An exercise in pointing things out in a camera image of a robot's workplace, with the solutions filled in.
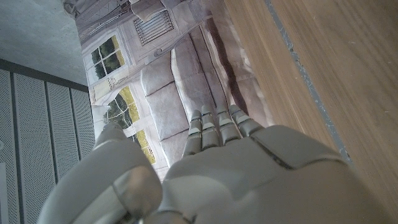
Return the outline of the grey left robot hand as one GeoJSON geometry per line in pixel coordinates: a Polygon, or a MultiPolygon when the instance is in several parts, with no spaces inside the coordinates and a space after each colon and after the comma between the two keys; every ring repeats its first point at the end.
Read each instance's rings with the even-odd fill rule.
{"type": "Polygon", "coordinates": [[[182,158],[159,179],[108,123],[53,189],[39,223],[393,223],[336,151],[238,106],[193,112],[182,158]]]}

